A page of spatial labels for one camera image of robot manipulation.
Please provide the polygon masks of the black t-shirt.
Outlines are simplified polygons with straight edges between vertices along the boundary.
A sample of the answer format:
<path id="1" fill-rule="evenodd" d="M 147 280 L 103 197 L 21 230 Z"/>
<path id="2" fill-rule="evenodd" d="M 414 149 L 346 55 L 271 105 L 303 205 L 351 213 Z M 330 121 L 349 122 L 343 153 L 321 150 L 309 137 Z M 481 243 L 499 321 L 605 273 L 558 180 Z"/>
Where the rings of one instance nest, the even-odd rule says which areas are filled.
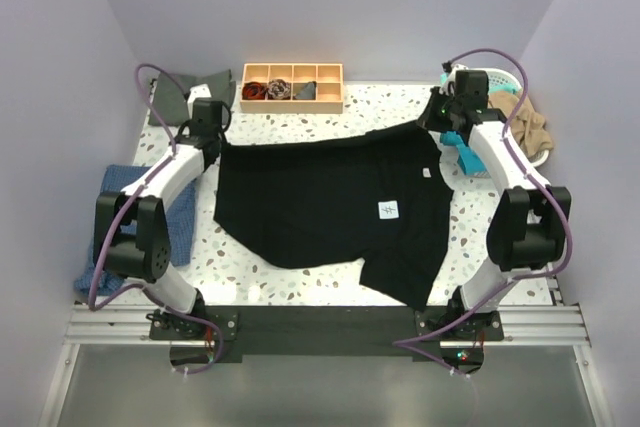
<path id="1" fill-rule="evenodd" d="M 310 143 L 228 144 L 214 220 L 279 268 L 361 259 L 362 286 L 422 311 L 448 251 L 453 192 L 440 157 L 413 122 Z"/>

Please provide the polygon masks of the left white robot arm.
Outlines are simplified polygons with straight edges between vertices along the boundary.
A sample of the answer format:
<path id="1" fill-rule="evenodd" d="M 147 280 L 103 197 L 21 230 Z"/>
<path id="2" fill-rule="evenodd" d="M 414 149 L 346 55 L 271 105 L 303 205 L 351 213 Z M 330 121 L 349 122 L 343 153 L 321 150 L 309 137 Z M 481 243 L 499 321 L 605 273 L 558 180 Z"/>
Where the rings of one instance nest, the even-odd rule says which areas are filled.
<path id="1" fill-rule="evenodd" d="M 200 337 L 207 315 L 199 291 L 171 264 L 167 211 L 184 189 L 218 158 L 232 113 L 222 101 L 197 97 L 192 114 L 169 136 L 166 153 L 144 175 L 119 191 L 96 200 L 89 307 L 96 311 L 98 283 L 107 271 L 133 282 L 152 302 L 173 314 L 171 325 L 185 339 Z"/>

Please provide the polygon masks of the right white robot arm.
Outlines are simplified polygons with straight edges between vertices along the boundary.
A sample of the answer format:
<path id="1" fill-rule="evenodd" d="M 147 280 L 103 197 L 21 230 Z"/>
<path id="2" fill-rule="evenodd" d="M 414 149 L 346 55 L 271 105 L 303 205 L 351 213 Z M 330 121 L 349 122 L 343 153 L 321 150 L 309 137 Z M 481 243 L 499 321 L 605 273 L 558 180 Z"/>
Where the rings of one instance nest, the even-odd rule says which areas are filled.
<path id="1" fill-rule="evenodd" d="M 445 325 L 459 340 L 481 327 L 480 314 L 497 309 L 515 285 L 563 270 L 573 252 L 571 195 L 542 176 L 516 144 L 503 112 L 489 105 L 484 70 L 448 64 L 445 82 L 431 92 L 418 120 L 435 132 L 454 132 L 484 164 L 500 200 L 486 234 L 487 258 L 452 294 Z"/>

